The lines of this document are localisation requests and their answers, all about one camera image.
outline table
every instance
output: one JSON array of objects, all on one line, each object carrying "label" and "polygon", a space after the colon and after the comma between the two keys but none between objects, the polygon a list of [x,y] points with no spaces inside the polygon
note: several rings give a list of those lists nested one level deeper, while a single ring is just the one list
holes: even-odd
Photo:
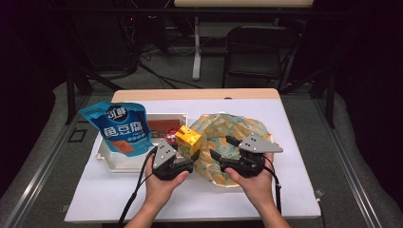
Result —
[{"label": "table", "polygon": [[[281,206],[286,218],[316,218],[320,209],[299,153],[278,92],[273,88],[234,89],[145,89],[119,90],[112,102],[133,101],[148,113],[185,112],[188,124],[201,114],[225,111],[262,121],[284,149],[275,155],[275,167],[282,185]],[[137,184],[138,173],[112,173],[94,156],[101,137],[95,140],[91,156],[78,183],[65,221],[74,223],[117,222]],[[139,210],[144,200],[142,186],[126,219]],[[173,193],[156,221],[201,221],[259,219],[259,214],[241,188],[223,188],[197,172]]]},{"label": "table", "polygon": [[310,8],[313,0],[175,0],[176,7]]}]

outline white plastic container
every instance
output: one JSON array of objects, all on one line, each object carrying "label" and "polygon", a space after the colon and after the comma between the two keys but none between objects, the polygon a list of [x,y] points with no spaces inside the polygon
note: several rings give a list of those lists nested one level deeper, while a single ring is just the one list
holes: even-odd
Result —
[{"label": "white plastic container", "polygon": [[[187,125],[187,114],[185,113],[147,113],[147,119],[149,121],[179,120],[180,125]],[[157,145],[161,139],[162,138],[152,138],[151,142]],[[95,159],[100,162],[104,161],[106,168],[110,172],[138,173],[142,169],[147,154],[148,153],[144,153],[139,156],[128,157],[122,153],[112,152],[105,140],[101,139],[98,152],[95,154]]]}]

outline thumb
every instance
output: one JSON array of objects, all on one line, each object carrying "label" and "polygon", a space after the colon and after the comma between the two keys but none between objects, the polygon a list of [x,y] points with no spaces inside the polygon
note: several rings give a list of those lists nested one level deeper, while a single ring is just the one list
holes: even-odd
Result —
[{"label": "thumb", "polygon": [[152,173],[152,162],[153,162],[154,157],[155,157],[155,154],[151,155],[146,162],[145,175],[147,177]]},{"label": "thumb", "polygon": [[184,182],[184,180],[187,178],[187,176],[189,176],[189,171],[183,171],[181,172],[175,179],[175,183],[177,184],[177,186],[179,186],[181,183]]},{"label": "thumb", "polygon": [[241,176],[237,171],[235,171],[233,168],[226,168],[224,171],[226,174],[228,174],[232,181],[240,184],[239,181],[241,181]]}]

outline snack bag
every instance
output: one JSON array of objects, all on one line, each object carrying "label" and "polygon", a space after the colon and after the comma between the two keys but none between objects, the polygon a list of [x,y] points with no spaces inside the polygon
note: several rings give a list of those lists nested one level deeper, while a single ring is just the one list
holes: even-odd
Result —
[{"label": "snack bag", "polygon": [[112,152],[134,157],[153,146],[141,104],[103,102],[83,108],[79,113],[101,132]]}]

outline cable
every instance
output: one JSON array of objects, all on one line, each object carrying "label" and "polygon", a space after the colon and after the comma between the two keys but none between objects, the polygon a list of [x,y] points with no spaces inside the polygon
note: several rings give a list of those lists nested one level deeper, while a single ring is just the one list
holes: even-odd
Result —
[{"label": "cable", "polygon": [[[172,46],[172,48],[175,50],[175,52],[177,52],[178,54],[180,54],[180,55],[182,55],[182,56],[186,56],[186,55],[189,55],[189,54],[191,54],[191,53],[193,53],[194,51],[195,51],[195,47],[175,47],[175,46]],[[182,48],[189,48],[189,49],[191,49],[190,51],[188,51],[187,53],[180,53],[179,51],[178,51],[178,49],[182,49]]]},{"label": "cable", "polygon": [[171,2],[171,0],[168,0],[163,8],[166,9],[166,7],[168,6],[168,4],[169,4],[170,2]]},{"label": "cable", "polygon": [[148,159],[151,157],[151,155],[155,154],[156,152],[157,152],[157,150],[152,149],[152,150],[147,154],[147,156],[145,157],[145,160],[144,160],[144,163],[143,163],[143,167],[142,167],[142,169],[141,169],[141,171],[140,171],[140,176],[139,176],[139,179],[138,179],[138,181],[137,181],[136,189],[134,190],[133,194],[131,194],[131,197],[130,197],[130,198],[128,199],[128,201],[127,201],[127,204],[126,204],[126,206],[125,206],[125,209],[124,209],[124,211],[122,212],[121,217],[119,218],[119,222],[118,222],[118,224],[117,224],[117,228],[122,228],[122,227],[123,227],[123,223],[124,223],[124,221],[125,221],[125,216],[126,216],[126,214],[127,214],[128,209],[129,209],[130,206],[131,206],[131,203],[134,201],[134,199],[136,199],[136,197],[137,197],[137,192],[139,191],[140,187],[141,187],[142,184],[145,182],[145,180],[147,180],[147,179],[151,176],[151,175],[149,175],[149,176],[146,177],[144,180],[142,180],[142,176],[143,176],[143,173],[144,173],[144,170],[145,170],[145,166],[146,166],[146,164],[147,164],[147,161],[148,161]]},{"label": "cable", "polygon": [[322,217],[323,228],[326,228],[326,219],[325,219],[325,215],[324,215],[324,213],[323,213],[322,205],[320,204],[320,199],[317,199],[317,204],[319,204],[320,216]]},{"label": "cable", "polygon": [[187,17],[185,17],[185,18],[186,18],[187,24],[189,25],[190,29],[192,29],[193,33],[195,33],[195,30],[193,29],[193,25],[192,25],[192,23],[190,23],[189,18],[187,18]]},{"label": "cable", "polygon": [[269,172],[273,178],[275,179],[275,184],[276,184],[276,207],[278,208],[278,211],[281,213],[281,195],[280,195],[280,189],[281,189],[281,184],[278,181],[278,177],[276,176],[276,173],[274,172],[274,166],[271,163],[271,161],[269,161],[272,166],[273,166],[273,170],[269,169],[268,167],[266,167],[263,164],[259,164],[251,159],[248,158],[244,158],[243,156],[241,157],[241,159],[247,161],[247,162],[251,162],[252,164],[255,164],[257,167],[263,168],[264,170],[266,170],[267,172]]},{"label": "cable", "polygon": [[133,6],[135,6],[136,8],[138,8],[138,6],[134,3],[133,0],[130,0],[130,2],[133,4]]},{"label": "cable", "polygon": [[144,58],[146,61],[150,62],[151,61],[151,52],[156,50],[153,48],[155,48],[155,46],[149,45],[149,44],[146,47],[143,47],[141,57]]},{"label": "cable", "polygon": [[276,173],[275,166],[273,165],[272,161],[270,161],[268,158],[266,158],[264,156],[263,156],[263,158],[265,158],[267,161],[270,162],[270,165],[272,165],[273,172]]},{"label": "cable", "polygon": [[192,85],[192,84],[189,84],[189,83],[186,83],[186,82],[182,82],[182,81],[179,81],[179,80],[175,80],[175,79],[166,78],[164,76],[161,76],[161,75],[157,74],[154,70],[152,70],[150,67],[144,65],[142,62],[139,62],[139,67],[141,67],[141,68],[145,69],[146,71],[150,72],[151,74],[157,76],[158,78],[160,78],[161,80],[163,80],[164,82],[166,82],[167,84],[172,86],[173,88],[177,88],[177,87],[175,85],[171,84],[170,82],[168,82],[168,80],[172,81],[172,82],[176,82],[176,83],[185,84],[185,85],[188,85],[188,86],[193,86],[193,87],[196,87],[196,88],[203,88],[203,87],[200,87],[198,85]]}]

